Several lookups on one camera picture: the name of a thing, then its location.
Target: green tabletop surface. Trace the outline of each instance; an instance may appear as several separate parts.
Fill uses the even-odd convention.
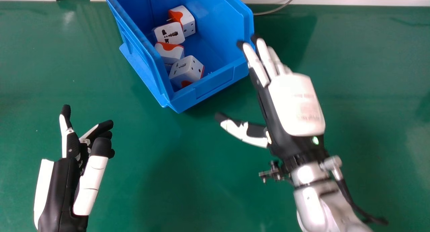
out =
[[[353,198],[390,221],[372,229],[428,231],[430,8],[296,5],[257,16],[255,31],[312,78]],[[263,122],[249,78],[176,114],[121,42],[106,3],[0,2],[0,231],[35,231],[40,160],[60,158],[63,104],[78,134],[115,122],[89,232],[300,231],[293,188],[258,177],[269,151],[213,119]]]

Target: blue plastic bin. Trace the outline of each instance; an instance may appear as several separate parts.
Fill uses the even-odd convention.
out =
[[[177,113],[247,76],[238,40],[254,33],[252,11],[240,0],[106,0],[123,38],[120,50],[162,107]],[[154,27],[166,24],[168,10],[184,5],[194,15],[197,32],[181,44],[185,55],[205,65],[201,80],[181,90],[172,86],[154,48]]]

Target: robotic hand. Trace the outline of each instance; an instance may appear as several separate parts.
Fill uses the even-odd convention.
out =
[[[38,232],[85,232],[101,179],[114,157],[112,120],[99,123],[78,138],[70,123],[70,106],[60,113],[62,158],[42,160],[34,200]]]
[[[228,133],[269,148],[282,161],[281,165],[272,161],[270,170],[259,176],[264,183],[273,178],[295,187],[297,219],[304,232],[371,232],[368,222],[387,225],[385,219],[371,216],[353,202],[340,170],[341,159],[329,157],[324,148],[326,124],[310,78],[282,64],[263,39],[254,36],[252,41],[258,54],[249,43],[240,41],[238,47],[248,61],[266,126],[222,113],[215,119]]]

